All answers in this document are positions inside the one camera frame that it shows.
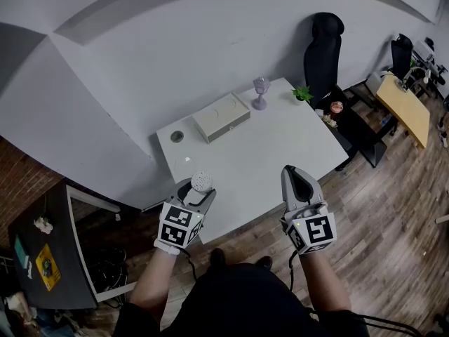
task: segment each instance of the chair backrest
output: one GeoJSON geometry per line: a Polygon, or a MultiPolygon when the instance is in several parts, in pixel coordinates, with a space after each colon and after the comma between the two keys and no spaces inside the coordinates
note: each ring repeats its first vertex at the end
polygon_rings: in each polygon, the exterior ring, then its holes
{"type": "Polygon", "coordinates": [[[312,27],[314,40],[304,55],[304,74],[306,85],[314,96],[310,102],[313,108],[337,84],[338,58],[342,45],[340,35],[343,31],[343,22],[335,14],[315,14],[312,27]]]}
{"type": "Polygon", "coordinates": [[[412,41],[405,35],[399,34],[398,39],[391,42],[393,74],[395,74],[399,79],[403,79],[408,70],[410,70],[412,50],[412,41]]]}

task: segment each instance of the black and white marker cube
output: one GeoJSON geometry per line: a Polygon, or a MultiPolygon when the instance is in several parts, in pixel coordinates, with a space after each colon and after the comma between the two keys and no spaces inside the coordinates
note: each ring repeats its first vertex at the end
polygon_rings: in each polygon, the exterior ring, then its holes
{"type": "Polygon", "coordinates": [[[204,215],[164,202],[159,217],[158,239],[184,249],[198,235],[204,215]]]}
{"type": "Polygon", "coordinates": [[[292,220],[286,232],[300,255],[324,250],[337,239],[333,213],[292,220]]]}

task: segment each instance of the black shoe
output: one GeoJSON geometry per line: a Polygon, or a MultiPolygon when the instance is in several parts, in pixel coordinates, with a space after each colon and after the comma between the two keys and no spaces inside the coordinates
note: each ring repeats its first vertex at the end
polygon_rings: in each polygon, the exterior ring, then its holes
{"type": "Polygon", "coordinates": [[[263,256],[258,262],[255,263],[255,265],[266,268],[268,271],[270,271],[273,265],[273,258],[271,258],[270,256],[263,256]]]}
{"type": "Polygon", "coordinates": [[[226,256],[222,249],[214,249],[210,253],[210,266],[223,267],[226,265],[226,256]]]}

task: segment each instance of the person's arm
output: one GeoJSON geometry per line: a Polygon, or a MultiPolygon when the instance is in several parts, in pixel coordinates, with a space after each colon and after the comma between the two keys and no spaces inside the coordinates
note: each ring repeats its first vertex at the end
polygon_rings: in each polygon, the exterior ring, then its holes
{"type": "Polygon", "coordinates": [[[130,297],[132,304],[147,311],[158,323],[166,308],[168,288],[176,257],[156,249],[130,297]]]}
{"type": "Polygon", "coordinates": [[[326,256],[313,252],[300,256],[312,305],[317,311],[351,310],[348,293],[326,256]]]}

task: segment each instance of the yellow sign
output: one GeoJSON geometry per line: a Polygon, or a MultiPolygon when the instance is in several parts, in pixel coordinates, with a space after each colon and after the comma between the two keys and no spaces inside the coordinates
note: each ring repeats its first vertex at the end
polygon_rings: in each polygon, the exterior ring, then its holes
{"type": "Polygon", "coordinates": [[[55,259],[53,258],[50,247],[45,244],[41,253],[36,258],[37,269],[41,273],[43,283],[47,290],[51,289],[57,284],[61,279],[61,272],[56,265],[55,259]]]}

